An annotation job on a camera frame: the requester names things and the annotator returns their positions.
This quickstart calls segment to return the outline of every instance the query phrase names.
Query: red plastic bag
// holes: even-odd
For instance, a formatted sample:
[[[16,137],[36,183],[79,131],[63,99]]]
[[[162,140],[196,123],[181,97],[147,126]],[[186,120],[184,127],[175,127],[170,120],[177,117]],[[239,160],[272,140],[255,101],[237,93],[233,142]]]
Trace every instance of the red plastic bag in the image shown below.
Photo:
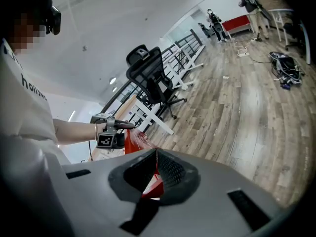
[[[147,135],[137,128],[125,130],[125,154],[131,154],[143,149],[157,148],[150,142]],[[156,181],[143,192],[143,198],[158,198],[163,194],[162,179],[159,177],[159,172],[155,171]]]

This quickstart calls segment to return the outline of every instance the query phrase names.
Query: wooden floor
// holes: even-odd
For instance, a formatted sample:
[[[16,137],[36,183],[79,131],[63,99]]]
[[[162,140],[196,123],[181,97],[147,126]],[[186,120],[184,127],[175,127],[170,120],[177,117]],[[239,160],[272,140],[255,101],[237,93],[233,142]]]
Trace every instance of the wooden floor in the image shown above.
[[[284,49],[276,30],[263,42],[249,44],[250,56],[237,57],[234,44],[214,39],[186,81],[194,86],[178,91],[187,103],[163,114],[174,130],[171,136],[157,124],[146,134],[157,146],[226,164],[289,206],[300,198],[315,170],[316,68],[299,58],[295,48]],[[236,41],[249,40],[242,34]],[[246,45],[239,42],[237,46]],[[297,58],[306,76],[290,91],[280,88],[267,55],[280,51]]]

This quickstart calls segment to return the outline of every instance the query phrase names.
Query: red object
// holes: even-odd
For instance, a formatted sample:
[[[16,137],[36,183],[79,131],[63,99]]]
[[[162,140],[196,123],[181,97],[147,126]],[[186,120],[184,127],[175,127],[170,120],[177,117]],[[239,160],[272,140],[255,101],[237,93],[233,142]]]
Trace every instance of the red object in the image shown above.
[[[250,24],[250,21],[249,21],[247,15],[243,15],[243,16],[240,16],[238,18],[233,18],[231,20],[225,21],[223,23],[223,26],[226,29],[226,31],[229,32],[232,29],[235,29],[235,28],[240,27],[240,26],[248,25],[248,24]]]
[[[125,130],[125,154],[151,148],[157,148],[157,146],[148,140],[145,133],[138,129]],[[159,172],[156,167],[154,176],[157,180],[146,190],[146,193],[143,193],[144,198],[158,198],[163,194],[162,179],[158,178],[157,175]]]

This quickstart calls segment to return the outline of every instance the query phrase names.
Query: red tablecloth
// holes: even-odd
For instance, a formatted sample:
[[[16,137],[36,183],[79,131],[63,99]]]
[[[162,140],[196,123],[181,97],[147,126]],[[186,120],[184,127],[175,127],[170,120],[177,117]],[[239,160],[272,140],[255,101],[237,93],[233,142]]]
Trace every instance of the red tablecloth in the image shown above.
[[[243,15],[243,16],[240,16],[238,18],[233,18],[231,20],[225,21],[223,23],[223,26],[225,27],[226,31],[230,31],[234,28],[237,28],[239,26],[244,26],[247,24],[250,24],[250,21],[249,21],[247,15]]]

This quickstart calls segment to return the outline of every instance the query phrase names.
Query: beige pants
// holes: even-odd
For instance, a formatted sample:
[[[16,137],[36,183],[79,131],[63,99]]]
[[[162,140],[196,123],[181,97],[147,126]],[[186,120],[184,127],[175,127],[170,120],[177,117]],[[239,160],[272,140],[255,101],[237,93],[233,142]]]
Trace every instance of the beige pants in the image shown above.
[[[263,31],[263,36],[266,38],[269,37],[261,12],[258,9],[255,9],[254,11],[249,13],[249,16],[250,16],[254,31],[256,32],[256,35],[260,33],[260,30],[259,30],[259,26],[260,26]]]

